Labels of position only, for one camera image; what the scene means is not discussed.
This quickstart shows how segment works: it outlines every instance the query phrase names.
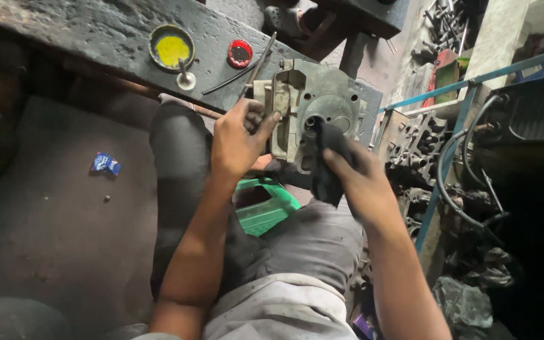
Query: hand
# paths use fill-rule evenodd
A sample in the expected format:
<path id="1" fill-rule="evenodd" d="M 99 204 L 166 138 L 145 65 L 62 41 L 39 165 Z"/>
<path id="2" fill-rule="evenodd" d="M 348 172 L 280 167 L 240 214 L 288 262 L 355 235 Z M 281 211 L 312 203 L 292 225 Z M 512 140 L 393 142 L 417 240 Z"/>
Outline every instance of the hand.
<path id="1" fill-rule="evenodd" d="M 281 119 L 275 112 L 265 120 L 257 113 L 264 105 L 253 99 L 241 99 L 215 122 L 212 147 L 212 174 L 238 182 L 258 159 L 266 140 Z M 251 135 L 245 126 L 254 132 Z"/>
<path id="2" fill-rule="evenodd" d="M 382 235 L 395 231 L 406 233 L 398 202 L 379 158 L 354 140 L 349 141 L 348 147 L 356 160 L 357 170 L 329 149 L 323 151 L 323 157 L 341 180 L 350 209 L 360 216 L 367 233 L 371 228 Z"/>

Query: blue metal frame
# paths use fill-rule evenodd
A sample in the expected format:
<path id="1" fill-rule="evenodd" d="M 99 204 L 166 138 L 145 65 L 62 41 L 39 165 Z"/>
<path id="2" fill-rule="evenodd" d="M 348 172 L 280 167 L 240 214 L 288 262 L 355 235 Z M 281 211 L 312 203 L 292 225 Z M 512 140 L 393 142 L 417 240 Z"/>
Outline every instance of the blue metal frame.
<path id="1" fill-rule="evenodd" d="M 460 103 L 459 115 L 457 116 L 455 128 L 453 129 L 453 133 L 458 133 L 459 131 L 463 130 L 463 126 L 465 124 L 465 118 L 467 117 L 467 113 L 469 112 L 469 109 L 472 106 L 473 99 L 476 96 L 476 92 L 478 91 L 478 88 L 482 82 L 489 81 L 490 79 L 494 79 L 497 77 L 506 76 L 507 74 L 514 73 L 517 71 L 525 70 L 527 68 L 531 68 L 533 66 L 537 66 L 542 63 L 544 63 L 544 54 L 541 54 L 540 56 L 532 57 L 530 59 L 523 60 L 521 62 L 517 62 L 513 65 L 503 67 L 496 71 L 482 74 L 481 76 L 474 77 L 468 81 L 456 82 L 449 86 L 424 93 L 420 96 L 412 97 L 402 102 L 387 105 L 386 107 L 380 109 L 379 113 L 392 110 L 400 106 L 420 102 L 422 100 L 426 100 L 427 98 L 439 96 L 441 94 L 456 91 L 457 89 L 469 86 L 470 88 L 467 89 L 467 94 L 465 95 L 465 99 L 462 100 Z M 447 158 L 449 159 L 454 158 L 457 144 L 458 143 L 455 143 L 451 147 L 451 149 L 448 151 Z M 451 161 L 444 163 L 444 166 L 442 168 L 442 178 L 446 179 L 446 175 L 449 172 L 449 168 L 451 164 L 452 164 Z M 417 249 L 418 252 L 421 251 L 421 248 L 423 247 L 423 243 L 425 242 L 425 237 L 427 236 L 427 231 L 429 230 L 429 226 L 432 222 L 432 218 L 434 217 L 433 215 L 436 211 L 438 200 L 439 200 L 439 190 L 438 190 L 438 187 L 435 186 L 432 192 L 432 197 L 430 198 L 429 204 L 427 205 L 425 215 L 423 216 L 423 221 L 421 222 L 421 228 L 419 229 L 419 235 L 417 236 L 417 241 L 415 242 L 415 249 Z"/>
<path id="2" fill-rule="evenodd" d="M 513 65 L 510 65 L 510 66 L 507 66 L 507 67 L 500 68 L 500 69 L 498 69 L 496 71 L 488 72 L 487 74 L 482 74 L 481 76 L 474 77 L 472 79 L 469 79 L 468 81 L 456 82 L 456 83 L 451 84 L 449 86 L 445 86 L 445 87 L 442 87 L 442 88 L 439 88 L 439 89 L 435 89 L 433 91 L 421 94 L 419 96 L 412 97 L 412 98 L 407 99 L 407 100 L 403 100 L 402 102 L 389 104 L 384 108 L 380 108 L 379 113 L 384 112 L 384 111 L 388 111 L 388 110 L 392 110 L 394 108 L 399 108 L 400 106 L 404 106 L 404 105 L 408 105 L 408 104 L 412 104 L 412 103 L 417 103 L 417 102 L 420 102 L 422 100 L 426 100 L 427 98 L 431 98 L 431 97 L 439 96 L 441 94 L 456 91 L 456 90 L 458 90 L 460 88 L 467 87 L 470 84 L 477 85 L 479 83 L 489 81 L 490 79 L 494 79 L 494 78 L 501 77 L 501 76 L 506 76 L 507 74 L 514 73 L 514 72 L 517 72 L 517 71 L 522 71 L 522 70 L 525 70 L 527 68 L 531 68 L 532 66 L 537 66 L 537 65 L 542 64 L 542 63 L 544 63 L 544 54 L 541 54 L 540 56 L 532 57 L 530 59 L 526 59 L 526 60 L 517 62 L 517 63 L 515 63 Z"/>

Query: dirty metal workbench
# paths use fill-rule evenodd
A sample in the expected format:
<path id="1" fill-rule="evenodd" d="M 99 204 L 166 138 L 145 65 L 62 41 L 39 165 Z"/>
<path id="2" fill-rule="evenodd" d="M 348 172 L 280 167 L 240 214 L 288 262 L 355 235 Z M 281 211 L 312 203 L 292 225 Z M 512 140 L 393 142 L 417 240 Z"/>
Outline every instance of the dirty metal workbench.
<path id="1" fill-rule="evenodd" d="M 163 72 L 150 60 L 148 36 L 157 26 L 174 24 L 184 28 L 195 43 L 195 62 L 190 68 L 196 88 L 183 91 L 176 76 Z M 217 112 L 226 112 L 236 102 L 247 77 L 203 96 L 237 73 L 227 65 L 228 44 L 245 39 L 253 46 L 254 59 L 264 50 L 269 37 L 245 24 L 216 12 L 194 0 L 0 0 L 0 27 L 28 39 L 102 66 L 115 76 L 159 88 L 174 96 Z M 264 64 L 260 79 L 270 79 L 281 59 L 310 58 L 276 41 L 273 54 Z M 358 83 L 361 98 L 368 103 L 360 135 L 372 133 L 382 93 Z"/>

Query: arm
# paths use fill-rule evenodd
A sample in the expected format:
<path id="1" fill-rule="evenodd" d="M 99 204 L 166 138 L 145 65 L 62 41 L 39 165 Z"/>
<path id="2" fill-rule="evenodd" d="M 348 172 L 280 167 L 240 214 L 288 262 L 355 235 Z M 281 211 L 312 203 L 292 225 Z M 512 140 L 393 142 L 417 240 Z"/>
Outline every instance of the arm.
<path id="1" fill-rule="evenodd" d="M 246 114 L 262 110 L 261 103 L 244 99 L 216 121 L 212 171 L 165 272 L 149 332 L 170 333 L 183 340 L 200 338 L 222 277 L 229 200 L 280 119 L 280 114 L 272 115 L 250 135 L 244 127 Z"/>
<path id="2" fill-rule="evenodd" d="M 369 242 L 375 308 L 387 339 L 451 339 L 450 330 L 419 265 L 388 178 L 379 159 L 350 144 L 359 168 L 331 150 L 323 156 L 342 181 Z"/>

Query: floor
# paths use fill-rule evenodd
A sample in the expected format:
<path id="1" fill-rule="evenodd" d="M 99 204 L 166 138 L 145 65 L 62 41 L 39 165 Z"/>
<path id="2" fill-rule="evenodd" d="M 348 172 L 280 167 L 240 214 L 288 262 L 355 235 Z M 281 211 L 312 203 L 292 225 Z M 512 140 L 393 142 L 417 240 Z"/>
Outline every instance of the floor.
<path id="1" fill-rule="evenodd" d="M 381 92 L 392 88 L 418 3 L 411 0 L 403 32 L 392 39 L 396 55 L 383 40 L 365 50 L 358 77 Z M 258 29 L 268 4 L 207 2 Z M 299 1 L 303 9 L 312 5 Z M 342 52 L 343 44 L 323 63 L 337 67 Z M 49 304 L 64 314 L 77 339 L 97 339 L 147 321 L 152 305 L 156 182 L 147 130 L 157 103 L 82 78 L 61 101 L 30 100 L 19 154 L 0 181 L 0 297 Z M 90 175 L 98 151 L 123 164 L 118 177 Z M 303 205 L 311 197 L 289 189 Z"/>

